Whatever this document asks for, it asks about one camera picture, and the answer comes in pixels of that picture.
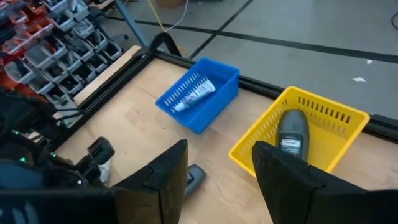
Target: concrete floor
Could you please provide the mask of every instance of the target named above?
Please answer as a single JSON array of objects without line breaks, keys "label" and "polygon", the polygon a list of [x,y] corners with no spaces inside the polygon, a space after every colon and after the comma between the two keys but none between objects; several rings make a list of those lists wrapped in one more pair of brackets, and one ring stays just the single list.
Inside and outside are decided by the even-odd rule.
[{"label": "concrete floor", "polygon": [[[201,32],[173,29],[170,34],[178,45],[186,48],[185,57],[196,51],[194,60],[208,57],[238,67],[241,75],[262,82],[298,86],[370,114],[398,119],[398,60],[397,63],[370,61],[363,56],[302,50],[223,34],[212,37],[209,33],[229,20],[222,31],[392,55],[394,60],[398,58],[398,30],[392,27],[390,18],[398,11],[396,0],[249,0],[247,3],[247,0],[189,2],[180,25],[199,28]],[[231,20],[245,4],[247,7]],[[161,32],[146,0],[131,2],[127,8],[136,20],[153,24],[140,25],[149,40]],[[156,9],[167,24],[176,23],[183,13],[183,6]],[[120,16],[117,11],[109,15]],[[127,32],[132,37],[122,44],[124,48],[138,44],[125,22],[107,20],[105,26],[110,34]],[[209,38],[211,41],[197,51]],[[353,80],[358,77],[365,82]]]}]

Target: yellow cable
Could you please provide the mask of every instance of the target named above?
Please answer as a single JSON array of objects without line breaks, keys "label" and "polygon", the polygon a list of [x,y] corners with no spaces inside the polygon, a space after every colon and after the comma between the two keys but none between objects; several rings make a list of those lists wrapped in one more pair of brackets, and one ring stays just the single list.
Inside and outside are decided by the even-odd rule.
[{"label": "yellow cable", "polygon": [[[156,10],[155,10],[154,5],[152,5],[152,3],[151,3],[150,0],[147,0],[147,1],[148,1],[148,4],[149,4],[150,8],[152,9],[152,12],[154,12],[154,14],[155,14],[155,17],[156,17],[156,19],[157,19],[157,22],[158,22],[159,25],[160,25],[160,28],[162,28],[163,32],[167,32],[167,30],[164,29],[164,27],[163,27],[162,21],[160,20],[160,18],[159,18],[159,16],[158,16],[157,12],[156,12]],[[183,48],[183,47],[181,47],[181,46],[178,46],[178,45],[177,45],[177,47],[178,47],[178,49],[179,49],[183,54],[188,55],[188,52],[187,52],[187,50],[185,50],[185,48]]]}]

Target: yellow plastic basket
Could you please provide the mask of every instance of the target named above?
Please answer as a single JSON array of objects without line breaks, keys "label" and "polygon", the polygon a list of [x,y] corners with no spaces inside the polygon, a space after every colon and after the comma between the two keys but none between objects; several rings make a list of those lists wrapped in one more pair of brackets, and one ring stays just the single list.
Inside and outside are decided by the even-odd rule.
[{"label": "yellow plastic basket", "polygon": [[290,109],[305,113],[310,127],[307,162],[325,172],[333,170],[370,119],[363,111],[291,86],[246,131],[229,157],[256,177],[251,149],[256,141],[276,145],[280,117]]}]

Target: toothpaste tube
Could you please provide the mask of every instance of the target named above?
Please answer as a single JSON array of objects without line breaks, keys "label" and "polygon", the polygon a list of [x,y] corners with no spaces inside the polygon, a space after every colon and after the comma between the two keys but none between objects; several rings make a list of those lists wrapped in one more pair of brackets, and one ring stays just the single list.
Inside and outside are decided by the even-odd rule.
[{"label": "toothpaste tube", "polygon": [[195,88],[188,96],[184,97],[181,102],[173,107],[173,109],[177,112],[181,112],[185,109],[188,109],[192,105],[194,105],[197,101],[201,100],[205,96],[209,95],[216,91],[214,85],[209,81],[205,81],[200,86]]}]

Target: blue plastic basket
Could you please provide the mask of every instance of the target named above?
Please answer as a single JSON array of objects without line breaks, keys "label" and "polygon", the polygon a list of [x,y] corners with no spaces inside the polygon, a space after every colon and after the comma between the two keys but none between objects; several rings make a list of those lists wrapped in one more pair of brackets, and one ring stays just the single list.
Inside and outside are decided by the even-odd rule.
[{"label": "blue plastic basket", "polygon": [[[239,69],[202,58],[156,101],[156,105],[181,125],[200,134],[238,94],[238,77]],[[177,112],[173,109],[195,86],[207,79],[216,91],[186,110]]]}]

